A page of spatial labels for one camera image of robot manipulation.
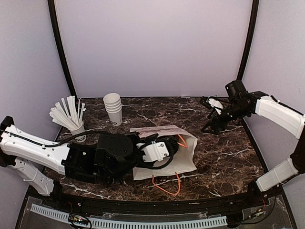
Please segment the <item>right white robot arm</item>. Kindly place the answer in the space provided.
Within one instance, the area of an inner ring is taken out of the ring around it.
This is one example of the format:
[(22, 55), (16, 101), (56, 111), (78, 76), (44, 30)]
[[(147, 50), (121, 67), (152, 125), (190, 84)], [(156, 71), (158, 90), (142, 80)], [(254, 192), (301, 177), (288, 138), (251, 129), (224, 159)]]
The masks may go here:
[(202, 132), (219, 135), (230, 121), (245, 116), (258, 115), (281, 126), (297, 140), (297, 146), (288, 159), (260, 176), (248, 185), (248, 193), (243, 203), (253, 207), (262, 198), (262, 193), (305, 172), (305, 116), (286, 106), (273, 96), (257, 91), (239, 92), (224, 107), (219, 99), (203, 97), (201, 104), (213, 111), (208, 115), (209, 121)]

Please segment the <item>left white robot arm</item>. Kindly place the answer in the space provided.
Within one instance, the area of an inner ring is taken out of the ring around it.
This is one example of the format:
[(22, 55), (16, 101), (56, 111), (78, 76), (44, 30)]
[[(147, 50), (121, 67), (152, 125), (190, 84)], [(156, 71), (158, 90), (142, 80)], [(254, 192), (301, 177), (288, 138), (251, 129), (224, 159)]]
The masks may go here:
[(86, 183), (113, 184), (133, 168), (158, 171), (173, 161), (184, 140), (179, 134), (158, 133), (140, 137), (138, 132), (112, 134), (102, 130), (81, 131), (79, 136), (97, 135), (98, 142), (83, 145), (73, 135), (52, 142), (19, 130), (11, 116), (0, 125), (0, 165), (10, 168), (57, 208), (67, 204), (62, 185), (41, 173), (48, 167), (65, 177)]

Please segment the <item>printed paper takeout bag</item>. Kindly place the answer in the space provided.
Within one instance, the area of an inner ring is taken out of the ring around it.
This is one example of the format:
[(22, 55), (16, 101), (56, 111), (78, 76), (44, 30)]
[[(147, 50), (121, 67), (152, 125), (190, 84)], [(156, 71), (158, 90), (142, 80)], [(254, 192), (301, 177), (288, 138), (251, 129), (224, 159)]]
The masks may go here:
[[(140, 150), (140, 162), (133, 170), (134, 181), (151, 179), (158, 189), (172, 196), (181, 190), (179, 175), (197, 169), (193, 162), (198, 138), (175, 126), (153, 126), (131, 128), (130, 132), (138, 132), (141, 139), (136, 146)], [(176, 176), (178, 190), (169, 192), (155, 183), (156, 177)]]

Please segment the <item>stack of white paper cups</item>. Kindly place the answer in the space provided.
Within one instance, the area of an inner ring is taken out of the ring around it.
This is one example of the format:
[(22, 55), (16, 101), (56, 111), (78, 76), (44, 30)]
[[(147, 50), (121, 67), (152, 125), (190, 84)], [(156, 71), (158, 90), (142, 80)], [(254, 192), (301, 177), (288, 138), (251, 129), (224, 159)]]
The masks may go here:
[(122, 103), (120, 95), (117, 93), (107, 94), (104, 96), (103, 102), (110, 122), (114, 126), (120, 126), (122, 124)]

